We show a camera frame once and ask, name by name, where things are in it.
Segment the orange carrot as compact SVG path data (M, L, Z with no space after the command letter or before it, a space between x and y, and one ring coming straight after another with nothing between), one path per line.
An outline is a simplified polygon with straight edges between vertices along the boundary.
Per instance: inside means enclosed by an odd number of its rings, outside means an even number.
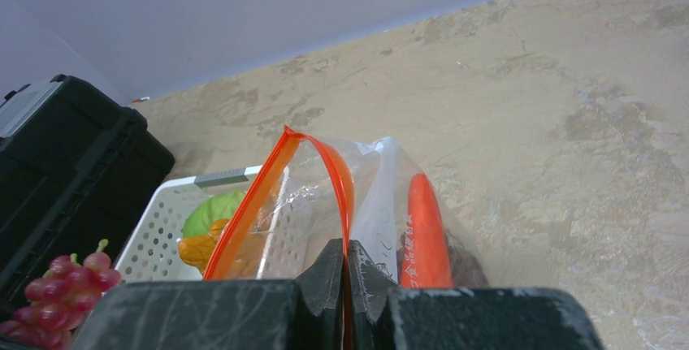
M407 288L453 286L440 206L423 173L414 175L409 183L400 284Z

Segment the light red grapes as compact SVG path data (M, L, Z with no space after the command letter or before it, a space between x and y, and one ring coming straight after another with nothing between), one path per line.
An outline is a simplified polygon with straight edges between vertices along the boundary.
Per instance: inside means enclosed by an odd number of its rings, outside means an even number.
M83 260L62 255L24 289L28 304L1 323L1 338L38 349L67 349L95 305L121 282L102 239Z

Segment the clear orange zip bag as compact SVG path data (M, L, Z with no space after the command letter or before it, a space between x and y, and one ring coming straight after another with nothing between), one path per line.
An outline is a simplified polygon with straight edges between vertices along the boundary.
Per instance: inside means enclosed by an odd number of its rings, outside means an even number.
M317 138L291 128L284 130L221 232L204 279L229 279L238 250L285 171L296 181L293 195L304 198L312 210L311 218L301 225L306 257L300 274L314 263L328 241L340 239L342 249L348 252L350 241L356 240L376 267L401 286L396 254L405 232L410 181L417 173L431 181L429 175L390 136L364 144ZM454 221L432 186L444 229L477 257L466 231Z

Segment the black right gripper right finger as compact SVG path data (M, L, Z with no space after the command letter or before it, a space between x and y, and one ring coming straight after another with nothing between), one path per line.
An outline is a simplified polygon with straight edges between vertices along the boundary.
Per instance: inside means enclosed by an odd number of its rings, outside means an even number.
M543 287L404 289L352 240L356 349L602 349L571 294Z

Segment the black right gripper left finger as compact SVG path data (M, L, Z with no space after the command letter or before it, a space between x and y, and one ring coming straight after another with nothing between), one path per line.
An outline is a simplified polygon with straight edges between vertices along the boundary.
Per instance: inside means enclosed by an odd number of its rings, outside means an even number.
M148 282L108 292L74 349L337 349L343 244L295 279Z

